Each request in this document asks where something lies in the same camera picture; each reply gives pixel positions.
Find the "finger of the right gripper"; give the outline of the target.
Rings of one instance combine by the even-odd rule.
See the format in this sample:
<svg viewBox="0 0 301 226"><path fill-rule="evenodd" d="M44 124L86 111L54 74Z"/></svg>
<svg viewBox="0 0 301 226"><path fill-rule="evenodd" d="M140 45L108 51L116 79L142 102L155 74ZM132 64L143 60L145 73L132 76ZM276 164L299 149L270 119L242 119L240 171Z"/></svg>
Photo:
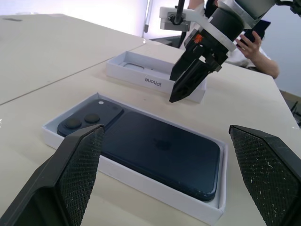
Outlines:
<svg viewBox="0 0 301 226"><path fill-rule="evenodd" d="M169 102L174 103L188 97L211 72L208 64L202 61L193 61L176 80Z"/></svg>
<svg viewBox="0 0 301 226"><path fill-rule="evenodd" d="M196 59L199 59L201 56L201 53L194 53L193 51L185 50L182 56L174 64L171 71L170 80L176 81L182 75L182 73L189 68L192 62Z"/></svg>

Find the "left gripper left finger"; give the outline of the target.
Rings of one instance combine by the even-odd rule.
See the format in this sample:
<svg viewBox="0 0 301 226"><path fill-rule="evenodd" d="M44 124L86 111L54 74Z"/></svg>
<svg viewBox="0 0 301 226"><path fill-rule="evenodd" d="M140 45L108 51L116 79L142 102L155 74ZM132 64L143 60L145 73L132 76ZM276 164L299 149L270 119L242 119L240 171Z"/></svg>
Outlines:
<svg viewBox="0 0 301 226"><path fill-rule="evenodd" d="M79 226L97 174L104 126L66 136L0 218L2 226Z"/></svg>

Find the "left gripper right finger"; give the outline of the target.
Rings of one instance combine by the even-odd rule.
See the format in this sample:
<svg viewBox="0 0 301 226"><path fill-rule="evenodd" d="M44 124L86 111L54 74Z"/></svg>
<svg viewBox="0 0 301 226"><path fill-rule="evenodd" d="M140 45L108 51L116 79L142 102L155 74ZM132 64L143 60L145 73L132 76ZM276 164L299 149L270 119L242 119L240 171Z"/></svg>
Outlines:
<svg viewBox="0 0 301 226"><path fill-rule="evenodd" d="M229 134L244 184L268 226L301 224L301 160L279 138L231 125Z"/></svg>

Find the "bystander's bare hand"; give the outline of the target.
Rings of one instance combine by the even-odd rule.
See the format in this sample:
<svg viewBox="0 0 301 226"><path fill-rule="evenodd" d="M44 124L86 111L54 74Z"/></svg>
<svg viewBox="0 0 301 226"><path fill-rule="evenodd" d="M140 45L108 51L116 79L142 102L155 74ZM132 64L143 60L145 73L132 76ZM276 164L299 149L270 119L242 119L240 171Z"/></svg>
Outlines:
<svg viewBox="0 0 301 226"><path fill-rule="evenodd" d="M250 41L244 34L240 35L240 39L236 39L239 51L250 60L256 59L260 55L261 38L256 31L252 31L254 42Z"/></svg>

